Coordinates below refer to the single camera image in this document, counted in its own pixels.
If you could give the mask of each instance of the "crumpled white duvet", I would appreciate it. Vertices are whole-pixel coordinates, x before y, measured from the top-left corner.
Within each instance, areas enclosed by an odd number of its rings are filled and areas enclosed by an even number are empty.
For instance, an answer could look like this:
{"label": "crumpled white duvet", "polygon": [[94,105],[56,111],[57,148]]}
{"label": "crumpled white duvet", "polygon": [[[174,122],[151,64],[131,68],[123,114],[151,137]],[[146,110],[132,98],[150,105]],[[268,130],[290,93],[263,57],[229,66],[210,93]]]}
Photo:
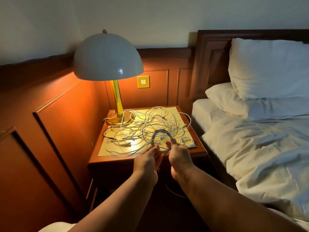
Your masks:
{"label": "crumpled white duvet", "polygon": [[309,227],[308,118],[255,122],[228,115],[202,138],[241,194]]}

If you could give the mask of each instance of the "white pillow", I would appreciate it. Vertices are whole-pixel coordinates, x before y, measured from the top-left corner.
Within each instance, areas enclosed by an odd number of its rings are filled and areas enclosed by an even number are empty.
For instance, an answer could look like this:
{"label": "white pillow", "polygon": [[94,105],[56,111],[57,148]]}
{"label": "white pillow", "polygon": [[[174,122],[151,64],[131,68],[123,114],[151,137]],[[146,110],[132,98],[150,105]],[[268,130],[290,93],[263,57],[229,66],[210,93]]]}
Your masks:
{"label": "white pillow", "polygon": [[229,74],[242,99],[309,97],[309,44],[233,39]]}
{"label": "white pillow", "polygon": [[238,96],[230,82],[214,85],[205,93],[223,111],[251,120],[287,119],[309,114],[309,98],[263,98],[247,101]]}

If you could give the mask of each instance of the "bed frame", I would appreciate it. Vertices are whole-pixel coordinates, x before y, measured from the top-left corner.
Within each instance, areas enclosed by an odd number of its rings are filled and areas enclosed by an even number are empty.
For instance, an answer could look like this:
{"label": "bed frame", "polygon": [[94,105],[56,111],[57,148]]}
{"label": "bed frame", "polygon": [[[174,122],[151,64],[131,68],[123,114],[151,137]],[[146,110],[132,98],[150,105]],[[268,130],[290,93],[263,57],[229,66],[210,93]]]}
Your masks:
{"label": "bed frame", "polygon": [[[205,90],[213,85],[230,82],[228,73],[229,52],[233,38],[260,40],[294,40],[309,43],[309,29],[294,30],[199,30],[190,88],[190,98],[207,98]],[[192,127],[200,137],[203,130],[193,119]],[[236,180],[226,173],[223,164],[203,142],[223,183],[237,190]]]}

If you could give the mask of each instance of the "lampshade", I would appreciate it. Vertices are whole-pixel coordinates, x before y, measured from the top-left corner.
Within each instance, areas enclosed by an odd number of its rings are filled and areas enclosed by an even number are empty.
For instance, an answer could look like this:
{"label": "lampshade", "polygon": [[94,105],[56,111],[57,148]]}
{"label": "lampshade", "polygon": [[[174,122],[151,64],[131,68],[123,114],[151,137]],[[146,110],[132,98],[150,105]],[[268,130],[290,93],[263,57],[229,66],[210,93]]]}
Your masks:
{"label": "lampshade", "polygon": [[115,34],[92,35],[75,52],[74,73],[82,80],[119,80],[143,72],[143,63],[135,47]]}

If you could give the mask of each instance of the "light switch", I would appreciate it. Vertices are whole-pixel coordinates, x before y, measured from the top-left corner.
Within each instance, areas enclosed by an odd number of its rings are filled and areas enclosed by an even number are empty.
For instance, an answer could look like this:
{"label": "light switch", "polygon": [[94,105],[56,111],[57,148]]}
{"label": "light switch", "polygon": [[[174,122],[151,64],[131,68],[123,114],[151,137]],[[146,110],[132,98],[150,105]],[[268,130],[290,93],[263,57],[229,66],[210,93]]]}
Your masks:
{"label": "light switch", "polygon": [[137,87],[138,88],[149,88],[149,76],[138,76],[137,77]]}

